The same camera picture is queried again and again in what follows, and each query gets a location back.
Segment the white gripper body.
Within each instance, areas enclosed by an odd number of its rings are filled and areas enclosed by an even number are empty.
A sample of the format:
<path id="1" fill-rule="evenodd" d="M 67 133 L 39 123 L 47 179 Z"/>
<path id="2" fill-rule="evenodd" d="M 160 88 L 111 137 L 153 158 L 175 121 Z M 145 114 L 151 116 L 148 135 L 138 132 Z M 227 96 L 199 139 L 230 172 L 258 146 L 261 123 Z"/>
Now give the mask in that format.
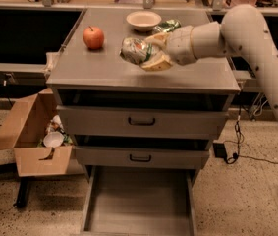
<path id="1" fill-rule="evenodd" d="M 166 50 L 170 58 L 184 66 L 195 63 L 197 59 L 193 52 L 192 26 L 177 28 L 167 37 Z"/>

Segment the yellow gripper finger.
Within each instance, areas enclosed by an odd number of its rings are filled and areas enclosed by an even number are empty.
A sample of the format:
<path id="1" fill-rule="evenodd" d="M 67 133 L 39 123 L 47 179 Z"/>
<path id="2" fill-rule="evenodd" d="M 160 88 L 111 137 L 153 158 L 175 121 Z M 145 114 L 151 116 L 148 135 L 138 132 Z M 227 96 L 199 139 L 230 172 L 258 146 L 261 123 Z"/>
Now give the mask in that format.
<path id="1" fill-rule="evenodd" d="M 140 65 L 147 72 L 160 72 L 168 70 L 173 66 L 173 63 L 168 55 L 158 53 L 151 60 Z"/>
<path id="2" fill-rule="evenodd" d="M 161 49 L 165 49 L 167 45 L 167 39 L 170 36 L 167 32 L 160 32 L 147 37 L 144 41 L 153 45 L 159 46 Z"/>

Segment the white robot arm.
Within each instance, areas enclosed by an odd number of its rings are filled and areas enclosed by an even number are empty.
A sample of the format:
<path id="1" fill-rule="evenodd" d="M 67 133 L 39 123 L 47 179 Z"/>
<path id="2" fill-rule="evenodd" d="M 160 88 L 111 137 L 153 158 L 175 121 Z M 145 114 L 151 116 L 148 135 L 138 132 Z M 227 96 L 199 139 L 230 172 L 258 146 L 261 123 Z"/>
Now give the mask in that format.
<path id="1" fill-rule="evenodd" d="M 146 71 L 161 71 L 175 63 L 189 65 L 202 58 L 243 58 L 252 68 L 278 121 L 278 50 L 263 15 L 242 4 L 231 8 L 220 23 L 185 26 L 146 40 L 159 52 L 143 62 Z"/>

